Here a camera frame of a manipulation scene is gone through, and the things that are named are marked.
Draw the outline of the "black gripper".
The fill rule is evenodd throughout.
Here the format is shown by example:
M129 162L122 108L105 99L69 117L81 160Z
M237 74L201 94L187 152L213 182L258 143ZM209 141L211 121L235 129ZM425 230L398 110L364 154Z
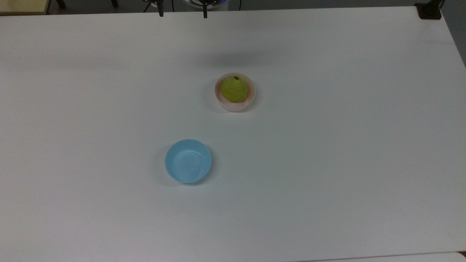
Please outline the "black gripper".
M208 18L208 6L217 6L219 5L219 0L182 0L188 5L191 6L202 6L203 7L203 16ZM162 0L143 0L143 2L149 2L151 4L156 4L157 2L162 2ZM164 17L164 6L163 4L157 4L157 10L160 17Z

